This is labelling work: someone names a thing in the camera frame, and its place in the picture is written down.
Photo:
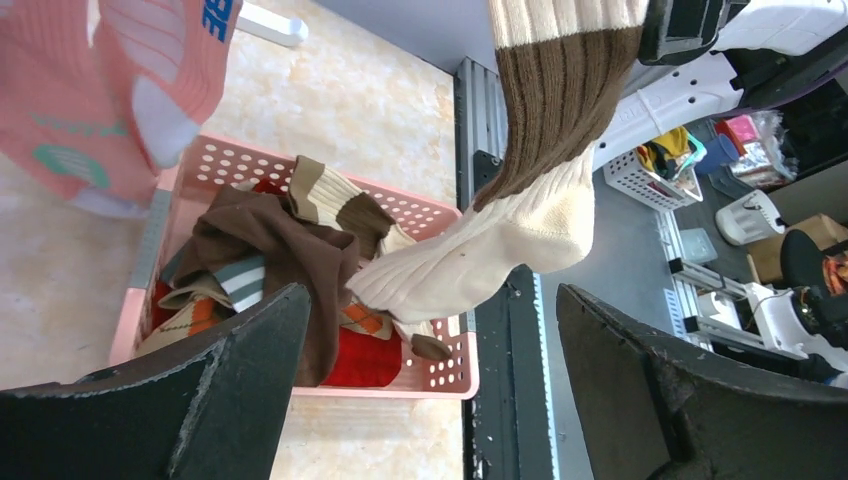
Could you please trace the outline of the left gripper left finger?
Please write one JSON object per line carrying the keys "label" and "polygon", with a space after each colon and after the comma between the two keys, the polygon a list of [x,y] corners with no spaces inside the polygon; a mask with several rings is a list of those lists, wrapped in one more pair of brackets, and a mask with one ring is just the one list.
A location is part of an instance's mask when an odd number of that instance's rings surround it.
{"label": "left gripper left finger", "polygon": [[5,479],[266,479],[311,301],[291,284],[224,322],[70,384],[1,394]]}

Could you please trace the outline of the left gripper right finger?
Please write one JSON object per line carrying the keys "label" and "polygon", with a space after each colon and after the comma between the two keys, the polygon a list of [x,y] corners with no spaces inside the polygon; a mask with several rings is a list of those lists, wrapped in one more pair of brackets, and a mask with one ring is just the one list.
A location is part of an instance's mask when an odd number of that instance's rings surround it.
{"label": "left gripper right finger", "polygon": [[573,286],[558,328],[598,479],[843,479],[847,393],[755,368]]}

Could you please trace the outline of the argyle beige sock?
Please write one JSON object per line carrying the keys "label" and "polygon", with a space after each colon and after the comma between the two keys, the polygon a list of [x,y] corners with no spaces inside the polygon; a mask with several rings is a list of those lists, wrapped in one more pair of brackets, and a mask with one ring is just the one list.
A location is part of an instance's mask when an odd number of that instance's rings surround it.
{"label": "argyle beige sock", "polygon": [[144,356],[211,328],[229,317],[233,310],[227,300],[195,293],[162,298],[157,303],[155,313],[162,322],[141,342],[135,357]]}
{"label": "argyle beige sock", "polygon": [[392,320],[372,311],[358,302],[351,302],[341,310],[339,326],[354,333],[387,341],[394,330]]}

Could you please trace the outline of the pink sock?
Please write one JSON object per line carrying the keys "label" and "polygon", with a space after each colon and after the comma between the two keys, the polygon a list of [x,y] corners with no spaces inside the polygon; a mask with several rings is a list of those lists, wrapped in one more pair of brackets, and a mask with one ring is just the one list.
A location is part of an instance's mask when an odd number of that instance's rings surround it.
{"label": "pink sock", "polygon": [[91,213],[140,218],[218,107],[238,1],[1,5],[1,150]]}

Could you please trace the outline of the cream brown striped sock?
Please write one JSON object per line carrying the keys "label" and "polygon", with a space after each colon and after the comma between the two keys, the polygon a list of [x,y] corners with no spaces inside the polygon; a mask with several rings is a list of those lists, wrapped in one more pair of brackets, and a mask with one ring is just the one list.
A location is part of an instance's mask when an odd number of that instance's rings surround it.
{"label": "cream brown striped sock", "polygon": [[645,1],[492,1],[507,145],[498,175],[443,234],[348,282],[367,307],[415,324],[492,297],[517,266],[568,268],[594,235],[593,156],[635,63]]}

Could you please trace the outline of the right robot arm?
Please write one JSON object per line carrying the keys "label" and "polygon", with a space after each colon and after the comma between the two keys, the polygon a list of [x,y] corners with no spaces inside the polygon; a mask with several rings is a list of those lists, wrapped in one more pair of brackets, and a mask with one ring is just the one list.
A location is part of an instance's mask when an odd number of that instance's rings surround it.
{"label": "right robot arm", "polygon": [[847,64],[844,1],[724,1],[716,29],[689,62],[619,101],[595,169],[675,127],[770,109],[830,80]]}

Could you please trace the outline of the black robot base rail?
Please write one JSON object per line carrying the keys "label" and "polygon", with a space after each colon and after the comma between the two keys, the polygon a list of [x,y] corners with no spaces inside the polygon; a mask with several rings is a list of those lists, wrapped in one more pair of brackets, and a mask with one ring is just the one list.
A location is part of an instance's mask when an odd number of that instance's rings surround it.
{"label": "black robot base rail", "polygon": [[477,338],[480,386],[463,404],[468,479],[555,479],[544,320],[538,281],[513,269],[468,320]]}

